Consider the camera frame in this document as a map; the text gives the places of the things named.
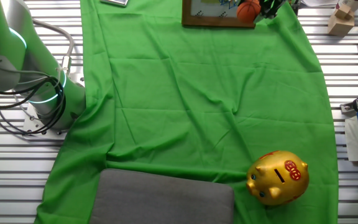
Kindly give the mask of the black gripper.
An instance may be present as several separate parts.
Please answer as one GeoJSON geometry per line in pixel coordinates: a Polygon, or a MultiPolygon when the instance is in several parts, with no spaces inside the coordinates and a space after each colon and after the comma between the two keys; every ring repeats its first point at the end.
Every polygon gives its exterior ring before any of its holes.
{"type": "Polygon", "coordinates": [[[264,19],[273,19],[278,9],[284,5],[288,0],[261,0],[261,9],[258,16],[255,18],[255,23],[264,19]]]}

